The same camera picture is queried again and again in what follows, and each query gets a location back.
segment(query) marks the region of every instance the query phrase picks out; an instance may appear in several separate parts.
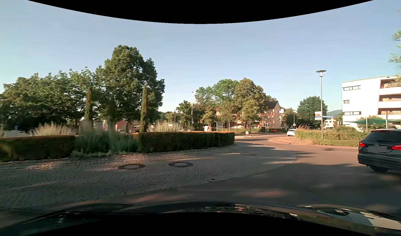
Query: license plate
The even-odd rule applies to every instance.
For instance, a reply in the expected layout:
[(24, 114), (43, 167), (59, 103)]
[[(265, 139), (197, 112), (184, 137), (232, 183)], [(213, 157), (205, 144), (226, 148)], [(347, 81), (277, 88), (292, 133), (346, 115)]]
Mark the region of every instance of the license plate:
[(387, 147), (386, 146), (369, 146), (368, 152), (370, 153), (386, 153)]

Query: trimmed hedge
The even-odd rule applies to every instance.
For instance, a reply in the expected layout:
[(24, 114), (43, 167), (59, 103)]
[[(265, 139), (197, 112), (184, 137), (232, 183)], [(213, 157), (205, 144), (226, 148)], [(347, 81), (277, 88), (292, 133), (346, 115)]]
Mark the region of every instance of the trimmed hedge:
[(330, 140), (330, 139), (313, 139), (312, 144), (330, 145), (340, 147), (358, 147), (359, 140)]
[(75, 136), (0, 138), (0, 162), (65, 158), (75, 148)]
[(235, 133), (226, 131), (144, 132), (137, 135), (139, 153), (172, 152), (234, 144)]

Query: manhole cover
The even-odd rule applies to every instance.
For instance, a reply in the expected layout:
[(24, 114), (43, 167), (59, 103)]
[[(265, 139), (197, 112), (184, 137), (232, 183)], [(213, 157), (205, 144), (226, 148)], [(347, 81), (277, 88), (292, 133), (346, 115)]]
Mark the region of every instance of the manhole cover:
[(190, 167), (193, 166), (192, 163), (189, 162), (182, 162), (182, 161), (178, 161), (178, 162), (171, 162), (168, 164), (171, 167)]
[(127, 164), (119, 166), (119, 169), (121, 170), (138, 170), (142, 168), (145, 168), (144, 164)]

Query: car wheel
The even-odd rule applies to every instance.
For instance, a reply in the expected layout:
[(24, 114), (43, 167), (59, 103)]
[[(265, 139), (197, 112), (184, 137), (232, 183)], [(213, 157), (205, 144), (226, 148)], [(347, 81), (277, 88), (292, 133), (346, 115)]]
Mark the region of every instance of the car wheel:
[(373, 166), (373, 165), (370, 165), (370, 168), (371, 168), (373, 171), (375, 171), (375, 172), (380, 172), (380, 173), (385, 173), (385, 172), (387, 172), (387, 170), (388, 170), (388, 168), (380, 167), (380, 166)]

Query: car rear window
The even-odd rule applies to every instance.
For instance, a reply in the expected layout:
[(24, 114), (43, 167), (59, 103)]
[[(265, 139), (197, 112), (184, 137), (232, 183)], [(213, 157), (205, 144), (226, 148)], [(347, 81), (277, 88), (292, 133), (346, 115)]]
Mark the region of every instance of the car rear window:
[(394, 143), (401, 142), (401, 132), (400, 131), (372, 131), (365, 137), (364, 141), (367, 142), (382, 142), (390, 141)]

